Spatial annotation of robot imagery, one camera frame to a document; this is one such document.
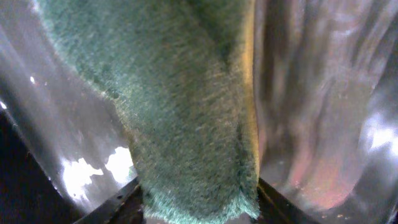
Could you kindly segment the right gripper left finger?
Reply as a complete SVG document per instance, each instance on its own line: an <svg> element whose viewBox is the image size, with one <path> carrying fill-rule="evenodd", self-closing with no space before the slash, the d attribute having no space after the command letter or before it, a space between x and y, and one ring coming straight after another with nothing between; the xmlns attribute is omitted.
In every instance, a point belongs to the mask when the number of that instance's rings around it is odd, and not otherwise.
<svg viewBox="0 0 398 224"><path fill-rule="evenodd" d="M136 177L74 224L145 224L139 179Z"/></svg>

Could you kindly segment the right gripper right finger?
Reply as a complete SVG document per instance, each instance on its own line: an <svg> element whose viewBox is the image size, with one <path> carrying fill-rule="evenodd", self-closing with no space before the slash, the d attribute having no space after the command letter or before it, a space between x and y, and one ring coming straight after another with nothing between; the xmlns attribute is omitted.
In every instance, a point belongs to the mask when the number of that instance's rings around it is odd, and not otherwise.
<svg viewBox="0 0 398 224"><path fill-rule="evenodd" d="M261 178L257 192L260 209L257 224L318 224Z"/></svg>

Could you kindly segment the green and yellow sponge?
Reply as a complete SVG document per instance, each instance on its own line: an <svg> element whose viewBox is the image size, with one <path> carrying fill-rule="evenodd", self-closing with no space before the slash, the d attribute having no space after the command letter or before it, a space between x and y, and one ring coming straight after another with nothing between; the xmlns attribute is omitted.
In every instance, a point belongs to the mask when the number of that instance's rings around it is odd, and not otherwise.
<svg viewBox="0 0 398 224"><path fill-rule="evenodd" d="M252 1L37 4L57 55L114 103L146 217L259 216Z"/></svg>

